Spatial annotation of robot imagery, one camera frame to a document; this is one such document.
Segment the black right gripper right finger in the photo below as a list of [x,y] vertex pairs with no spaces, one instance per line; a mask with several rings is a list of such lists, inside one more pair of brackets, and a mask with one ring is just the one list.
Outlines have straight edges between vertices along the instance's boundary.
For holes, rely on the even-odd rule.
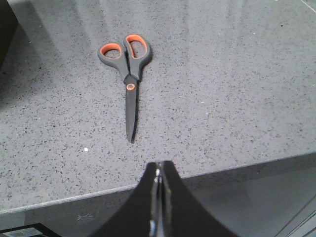
[[189,191],[172,161],[160,164],[162,229],[165,237],[236,237]]

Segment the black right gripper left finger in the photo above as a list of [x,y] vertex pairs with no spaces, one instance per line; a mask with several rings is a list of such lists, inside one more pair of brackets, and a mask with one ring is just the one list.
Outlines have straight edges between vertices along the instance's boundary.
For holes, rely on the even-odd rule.
[[91,237],[156,237],[160,208],[160,167],[147,164],[140,182],[122,207]]

